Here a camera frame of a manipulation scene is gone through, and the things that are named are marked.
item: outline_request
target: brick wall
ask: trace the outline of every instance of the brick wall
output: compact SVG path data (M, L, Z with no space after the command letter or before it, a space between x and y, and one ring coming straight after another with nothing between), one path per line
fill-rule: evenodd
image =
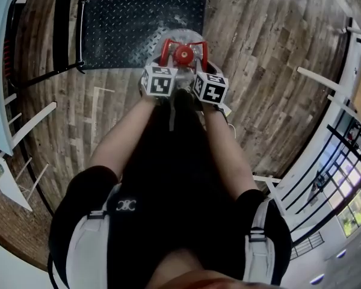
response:
M14 176L25 163L19 147L15 148L14 156L6 160ZM27 170L20 176L18 184L25 188L32 187ZM29 205L33 212L16 204L0 191L0 245L20 259L45 270L52 217L36 190L29 199Z

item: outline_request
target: red cap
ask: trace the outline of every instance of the red cap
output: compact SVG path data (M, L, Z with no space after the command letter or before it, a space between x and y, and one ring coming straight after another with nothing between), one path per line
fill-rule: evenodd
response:
M179 45L174 52L174 60L181 65L189 65L194 59L193 50L186 45Z

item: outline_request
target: diamond plate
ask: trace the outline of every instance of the diamond plate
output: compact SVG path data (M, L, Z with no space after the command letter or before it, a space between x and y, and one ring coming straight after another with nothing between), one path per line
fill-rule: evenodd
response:
M202 34L206 0L89 0L84 6L85 69L143 67L172 29Z

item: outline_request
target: backpack strap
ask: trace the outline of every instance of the backpack strap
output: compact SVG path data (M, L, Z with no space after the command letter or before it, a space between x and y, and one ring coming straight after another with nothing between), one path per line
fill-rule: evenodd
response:
M265 221L271 198L259 206L253 219L250 234L245 236L244 282L271 283L276 253L274 243L265 235Z
M120 184L116 185L106 202L98 210L84 216L75 227L66 260L70 289L107 289L110 216L106 204L119 188Z

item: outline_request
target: shoulder strap buckle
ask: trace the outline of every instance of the shoulder strap buckle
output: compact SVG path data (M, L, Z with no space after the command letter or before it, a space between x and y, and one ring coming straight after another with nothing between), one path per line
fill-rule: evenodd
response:
M266 240L265 231L262 228L251 228L250 235L248 236L249 242L266 242Z
M87 216L87 219L104 219L104 217L107 215L107 211L101 210L101 211L91 211L89 215Z

